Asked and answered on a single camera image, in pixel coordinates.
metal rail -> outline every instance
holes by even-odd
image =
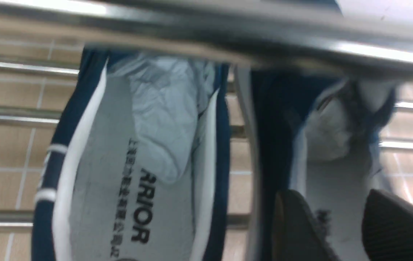
[[[290,3],[0,0],[0,30],[332,75],[413,80],[413,27]]]
[[[32,74],[39,76],[58,76],[76,78],[79,66],[66,63],[35,61],[30,59],[10,58],[0,56],[0,71],[10,73]]]
[[[413,101],[400,101],[395,104],[397,111],[413,113]],[[0,106],[0,124],[28,126],[35,128],[54,128],[60,120],[61,111],[26,109]],[[244,137],[241,130],[234,129],[236,137]]]
[[[0,107],[0,124],[34,128],[54,128],[59,123],[60,115],[60,111]]]
[[[33,227],[31,211],[0,211],[0,232],[28,233]]]
[[[413,102],[399,102],[396,106],[398,111],[413,112]],[[0,124],[53,129],[58,124],[60,115],[61,111],[0,107]],[[241,125],[232,125],[231,133],[234,139],[246,139],[244,127]],[[384,139],[379,145],[382,150],[413,151],[413,139]]]
[[[246,230],[249,215],[229,214],[228,229]],[[32,211],[0,211],[0,232],[29,233],[33,228]]]

sneaker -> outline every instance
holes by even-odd
[[[363,245],[372,261],[413,261],[413,205],[382,190],[367,197]]]
[[[340,261],[326,241],[324,226],[295,190],[276,195],[272,244],[273,261]]]
[[[173,133],[176,124],[169,129],[153,124],[160,115],[136,115],[133,104],[140,102],[135,100],[140,92],[132,84],[157,81],[154,88],[159,83],[180,88],[180,79],[145,60],[128,69],[140,73],[137,79],[115,72],[120,61],[137,58],[84,50],[76,90],[52,138],[36,195],[33,261],[221,260],[229,182],[228,68],[213,67],[213,93],[205,111],[193,114],[193,130],[186,134],[181,122],[172,136],[166,133]],[[176,70],[192,64],[185,59],[159,65]],[[161,99],[154,94],[143,98]],[[140,126],[147,125],[141,133]],[[181,141],[187,135],[192,136],[187,158],[166,153],[185,150]],[[150,138],[171,143],[150,150],[144,147]],[[162,165],[165,155],[174,160]]]
[[[235,79],[254,163],[248,260],[271,260],[274,197],[287,189],[305,197],[340,259],[368,260],[362,245],[362,216],[369,190],[390,188],[379,162],[377,133],[392,113],[394,88],[381,108],[371,113],[364,109],[364,103],[353,102],[362,101],[353,92],[357,85],[345,84],[342,79],[243,68],[236,69]],[[328,102],[327,97],[334,99]],[[319,113],[318,109],[336,108],[330,104],[335,101],[341,101],[339,109],[346,106],[349,111],[344,119],[360,120],[356,122],[357,132],[344,139],[348,149],[341,150],[343,153],[332,154],[327,160],[308,158],[308,150],[314,149],[318,141],[307,139],[312,114]],[[334,122],[338,127],[341,121]]]

